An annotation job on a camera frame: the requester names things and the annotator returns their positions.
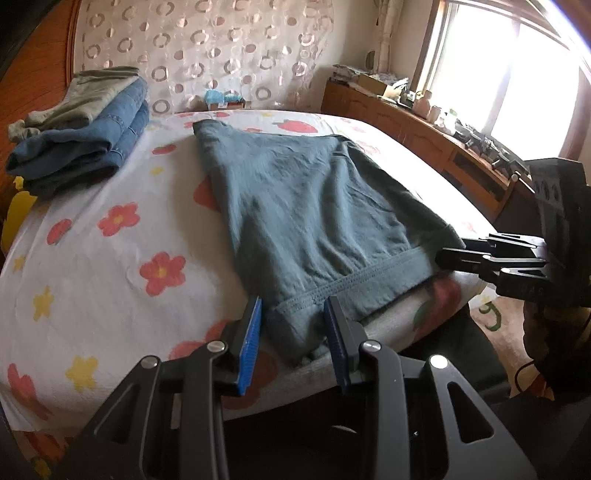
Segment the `white bed sheet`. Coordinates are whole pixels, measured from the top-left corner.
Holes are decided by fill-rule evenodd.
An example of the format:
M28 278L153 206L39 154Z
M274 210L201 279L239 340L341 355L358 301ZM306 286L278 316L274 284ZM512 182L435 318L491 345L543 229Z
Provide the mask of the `white bed sheet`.
M13 429L79 429L144 355L187 355L240 318L246 294L191 128L205 118L252 132L345 135L460 236L493 232L438 173L359 121L280 111L153 120L113 178L36 204L7 256L0 275L0 398ZM376 315L368 335L402 349L482 288L475 275L439 275ZM333 385L329 356L294 369L263 340L253 386L246 397L225 400L225 416Z

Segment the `metal screw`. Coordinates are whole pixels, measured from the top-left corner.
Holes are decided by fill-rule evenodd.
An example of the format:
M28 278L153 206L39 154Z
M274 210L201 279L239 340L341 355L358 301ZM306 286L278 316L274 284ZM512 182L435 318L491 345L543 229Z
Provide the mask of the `metal screw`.
M447 358L445 358L443 355L433 355L429 359L429 363L431 363L431 365L435 368L444 369L445 367L447 367L448 361Z
M381 350L382 345L380 345L380 342L377 342L376 340L366 340L363 342L362 347L366 352L377 352Z
M219 353L223 352L226 349L226 344L221 340L214 340L213 342L209 342L207 344L207 350L211 353Z
M145 356L142 358L140 365L146 370L149 370L150 368L154 368L156 365L158 365L158 358L154 355Z

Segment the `folded clothing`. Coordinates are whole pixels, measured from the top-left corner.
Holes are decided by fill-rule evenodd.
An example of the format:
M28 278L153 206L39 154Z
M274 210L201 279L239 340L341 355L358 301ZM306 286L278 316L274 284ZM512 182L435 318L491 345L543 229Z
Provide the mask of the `folded clothing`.
M38 180L25 180L23 187L31 195L50 198L74 184L103 180L119 170L150 120L147 102L143 102L131 125L115 146L106 153L83 155L67 167Z
M87 127L48 130L27 138L8 156L7 173L37 180L62 170L85 155L109 152L136 117L146 92L146 81L139 77Z
M64 99L8 126L8 139L19 143L46 130L90 125L111 101L139 78L137 67L111 67L75 73Z
M438 250L463 246L345 137L250 134L214 120L193 131L238 275L262 297L267 334L289 361L326 352L328 296L362 320L432 276Z

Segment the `wooden cabinet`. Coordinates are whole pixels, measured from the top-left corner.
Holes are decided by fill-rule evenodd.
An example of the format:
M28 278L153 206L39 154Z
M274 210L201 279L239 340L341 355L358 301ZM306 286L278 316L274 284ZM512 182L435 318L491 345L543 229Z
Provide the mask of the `wooden cabinet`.
M441 173L491 222L511 194L509 180L493 171L485 160L406 109L328 82L322 113L361 120L388 134Z

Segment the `window pane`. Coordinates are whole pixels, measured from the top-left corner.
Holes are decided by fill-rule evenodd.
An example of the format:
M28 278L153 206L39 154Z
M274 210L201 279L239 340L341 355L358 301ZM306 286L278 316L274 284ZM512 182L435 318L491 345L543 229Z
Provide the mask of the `window pane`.
M492 136L524 160L557 156L578 89L575 56L558 42L522 25L509 89Z
M453 108L460 120L482 130L514 45L511 19L458 5L433 79L431 104Z

